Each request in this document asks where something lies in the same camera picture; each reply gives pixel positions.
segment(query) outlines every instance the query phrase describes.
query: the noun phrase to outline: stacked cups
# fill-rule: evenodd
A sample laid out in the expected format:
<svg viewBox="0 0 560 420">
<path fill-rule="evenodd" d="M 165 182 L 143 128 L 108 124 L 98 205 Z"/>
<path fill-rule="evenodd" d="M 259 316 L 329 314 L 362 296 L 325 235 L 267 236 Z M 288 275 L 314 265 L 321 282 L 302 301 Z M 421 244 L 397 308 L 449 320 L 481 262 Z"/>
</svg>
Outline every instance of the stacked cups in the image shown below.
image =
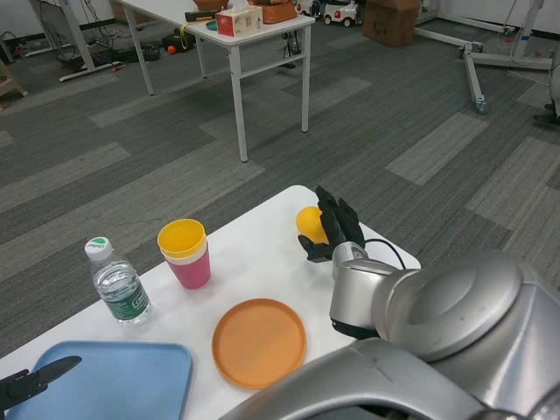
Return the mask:
<svg viewBox="0 0 560 420">
<path fill-rule="evenodd" d="M 183 287 L 198 289 L 208 282 L 210 257 L 207 235 L 199 221 L 172 221 L 159 232 L 157 245 Z"/>
</svg>

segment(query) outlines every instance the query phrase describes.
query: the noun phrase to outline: wall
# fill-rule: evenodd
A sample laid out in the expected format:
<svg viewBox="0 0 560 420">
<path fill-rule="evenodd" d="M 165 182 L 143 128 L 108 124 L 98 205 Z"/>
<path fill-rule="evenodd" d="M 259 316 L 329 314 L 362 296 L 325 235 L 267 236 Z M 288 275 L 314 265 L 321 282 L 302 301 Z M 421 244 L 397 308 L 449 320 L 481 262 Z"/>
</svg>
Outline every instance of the wall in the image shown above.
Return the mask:
<svg viewBox="0 0 560 420">
<path fill-rule="evenodd" d="M 440 9 L 444 13 L 503 23 L 508 16 L 514 0 L 440 0 Z M 512 26 L 521 26 L 530 0 L 518 0 L 514 13 L 509 19 Z M 544 0 L 534 29 L 560 34 L 560 0 Z"/>
<path fill-rule="evenodd" d="M 58 1 L 50 0 L 50 3 L 59 4 Z M 69 1 L 80 25 L 86 24 L 88 20 L 84 10 L 81 8 L 81 0 Z M 97 16 L 100 20 L 112 19 L 114 17 L 109 0 L 91 0 L 91 4 L 97 11 Z M 89 11 L 87 13 L 90 22 L 93 22 Z M 18 38 L 43 31 L 39 20 L 29 4 L 29 0 L 0 0 L 0 34 L 4 31 L 13 32 Z"/>
</svg>

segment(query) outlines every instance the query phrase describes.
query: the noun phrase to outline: water bottle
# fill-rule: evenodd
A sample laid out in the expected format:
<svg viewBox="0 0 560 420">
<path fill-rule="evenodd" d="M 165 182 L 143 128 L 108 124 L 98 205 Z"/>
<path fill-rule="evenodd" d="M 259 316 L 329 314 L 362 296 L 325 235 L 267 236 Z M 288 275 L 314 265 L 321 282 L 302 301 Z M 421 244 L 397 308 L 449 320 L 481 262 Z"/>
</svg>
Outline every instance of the water bottle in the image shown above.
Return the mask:
<svg viewBox="0 0 560 420">
<path fill-rule="evenodd" d="M 94 238 L 86 244 L 94 287 L 117 321 L 139 324 L 150 311 L 150 299 L 136 270 L 113 252 L 109 239 Z"/>
</svg>

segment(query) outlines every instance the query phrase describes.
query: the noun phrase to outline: floor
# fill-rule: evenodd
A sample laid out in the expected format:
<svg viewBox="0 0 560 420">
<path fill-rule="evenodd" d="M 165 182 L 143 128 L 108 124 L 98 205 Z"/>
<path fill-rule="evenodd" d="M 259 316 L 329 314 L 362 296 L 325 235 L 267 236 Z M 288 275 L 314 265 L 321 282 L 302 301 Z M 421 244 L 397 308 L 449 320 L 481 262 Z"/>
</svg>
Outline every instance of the floor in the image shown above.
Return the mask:
<svg viewBox="0 0 560 420">
<path fill-rule="evenodd" d="M 459 24 L 424 27 L 509 46 Z M 242 62 L 277 60 L 282 46 L 251 46 Z M 163 261 L 167 221 L 193 217 L 212 232 L 294 184 L 341 195 L 422 265 L 504 249 L 560 283 L 560 130 L 531 121 L 549 98 L 546 74 L 479 68 L 490 112 L 476 115 L 455 47 L 388 48 L 319 22 L 310 131 L 300 67 L 244 80 L 242 164 L 227 57 L 205 47 L 208 80 L 194 50 L 149 63 L 151 98 L 138 64 L 65 84 L 52 55 L 13 66 L 29 97 L 0 114 L 0 356 L 98 299 L 86 239 L 108 236 L 144 273 Z"/>
</svg>

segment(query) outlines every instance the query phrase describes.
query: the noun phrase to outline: tissue box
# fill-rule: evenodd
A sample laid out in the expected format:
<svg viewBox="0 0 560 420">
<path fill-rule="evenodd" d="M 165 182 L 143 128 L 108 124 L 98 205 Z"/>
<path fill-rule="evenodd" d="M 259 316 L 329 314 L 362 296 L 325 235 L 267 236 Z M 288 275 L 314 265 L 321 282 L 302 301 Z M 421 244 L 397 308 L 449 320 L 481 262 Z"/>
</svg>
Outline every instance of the tissue box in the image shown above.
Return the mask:
<svg viewBox="0 0 560 420">
<path fill-rule="evenodd" d="M 221 35 L 249 35 L 263 25 L 263 10 L 257 6 L 249 6 L 242 11 L 224 10 L 216 14 L 216 22 Z"/>
</svg>

